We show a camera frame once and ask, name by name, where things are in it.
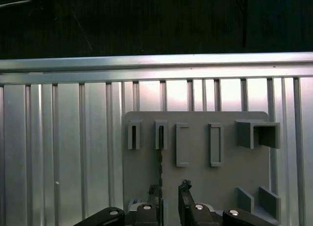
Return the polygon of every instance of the dark wall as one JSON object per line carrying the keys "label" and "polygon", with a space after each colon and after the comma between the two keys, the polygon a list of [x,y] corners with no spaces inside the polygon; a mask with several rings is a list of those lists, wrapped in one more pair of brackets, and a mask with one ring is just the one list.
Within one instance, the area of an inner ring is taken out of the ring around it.
{"label": "dark wall", "polygon": [[0,9],[0,58],[313,51],[313,0],[51,0]]}

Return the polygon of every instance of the gray plastic holder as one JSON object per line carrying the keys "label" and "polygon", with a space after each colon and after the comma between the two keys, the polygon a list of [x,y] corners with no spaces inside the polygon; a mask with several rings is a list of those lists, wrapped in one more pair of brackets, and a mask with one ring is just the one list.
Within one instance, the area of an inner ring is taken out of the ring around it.
{"label": "gray plastic holder", "polygon": [[266,189],[280,130],[265,112],[129,112],[124,125],[135,137],[123,152],[125,209],[162,184],[164,226],[179,225],[177,186],[190,180],[195,201],[216,212],[239,207],[279,224],[279,197]]}
{"label": "gray plastic holder", "polygon": [[210,166],[222,166],[224,161],[224,129],[220,123],[209,123]]}
{"label": "gray plastic holder", "polygon": [[236,120],[237,145],[254,149],[257,145],[265,145],[279,149],[279,123],[253,120]]}

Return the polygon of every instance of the silver surface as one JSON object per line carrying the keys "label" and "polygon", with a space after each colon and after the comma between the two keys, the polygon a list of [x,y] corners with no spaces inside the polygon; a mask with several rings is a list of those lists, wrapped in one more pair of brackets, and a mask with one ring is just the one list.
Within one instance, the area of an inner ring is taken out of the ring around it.
{"label": "silver surface", "polygon": [[32,223],[45,223],[42,85],[30,87]]}
{"label": "silver surface", "polygon": [[4,156],[4,119],[3,87],[0,87],[0,225],[5,225],[5,156]]}
{"label": "silver surface", "polygon": [[27,225],[30,176],[26,164],[25,86],[4,86],[5,222]]}
{"label": "silver surface", "polygon": [[44,151],[44,193],[45,193],[45,223],[46,226],[55,226],[57,199],[54,182],[54,153],[53,153],[53,97],[52,85],[42,86],[42,128]]}
{"label": "silver surface", "polygon": [[313,224],[313,53],[6,60],[0,71],[3,225],[73,225],[122,208],[122,123],[134,110],[269,113],[281,122],[271,186],[283,225]]}
{"label": "silver surface", "polygon": [[107,147],[106,85],[85,84],[85,175],[88,206],[86,216],[91,216],[109,206],[109,174]]}
{"label": "silver surface", "polygon": [[57,88],[58,218],[60,226],[74,225],[82,219],[82,181],[78,84],[59,84]]}
{"label": "silver surface", "polygon": [[0,71],[65,71],[104,68],[141,68],[143,66],[202,66],[203,64],[246,64],[266,65],[268,63],[312,62],[311,52],[252,53],[252,54],[197,54],[197,55],[159,55],[159,56],[117,56],[80,57],[25,60],[0,60]]}
{"label": "silver surface", "polygon": [[166,108],[167,111],[187,111],[187,81],[166,81]]}
{"label": "silver surface", "polygon": [[302,155],[303,155],[303,195],[305,206],[305,224],[313,222],[313,78],[300,79],[301,121],[302,121]]}
{"label": "silver surface", "polygon": [[240,79],[222,79],[221,111],[241,111],[241,83]]}

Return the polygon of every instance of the metal bar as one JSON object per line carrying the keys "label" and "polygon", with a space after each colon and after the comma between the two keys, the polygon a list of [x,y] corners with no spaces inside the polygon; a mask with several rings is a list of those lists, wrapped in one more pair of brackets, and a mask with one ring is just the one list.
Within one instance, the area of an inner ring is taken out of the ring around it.
{"label": "metal bar", "polygon": [[25,86],[5,86],[3,91],[5,221],[7,226],[27,225],[29,215],[27,215]]}
{"label": "metal bar", "polygon": [[0,4],[0,9],[1,8],[6,8],[6,7],[17,6],[17,5],[21,5],[21,4],[24,4],[24,3],[32,3],[32,0],[22,0],[22,1],[17,1],[17,2],[3,3],[3,4]]}
{"label": "metal bar", "polygon": [[49,72],[96,69],[143,68],[147,66],[182,66],[211,64],[274,64],[313,62],[313,52],[250,53],[250,54],[196,54],[157,56],[115,56],[53,59],[0,60],[1,72]]}

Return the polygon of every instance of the metal screw head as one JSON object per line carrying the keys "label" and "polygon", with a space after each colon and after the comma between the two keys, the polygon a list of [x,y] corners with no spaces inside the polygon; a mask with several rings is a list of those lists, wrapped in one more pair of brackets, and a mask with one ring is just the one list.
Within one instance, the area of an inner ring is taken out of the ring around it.
{"label": "metal screw head", "polygon": [[195,205],[195,209],[197,210],[202,210],[204,207],[203,205]]}
{"label": "metal screw head", "polygon": [[230,210],[229,213],[233,216],[239,215],[239,212],[237,210]]}
{"label": "metal screw head", "polygon": [[117,214],[118,212],[116,210],[110,212],[110,215],[117,215]]}

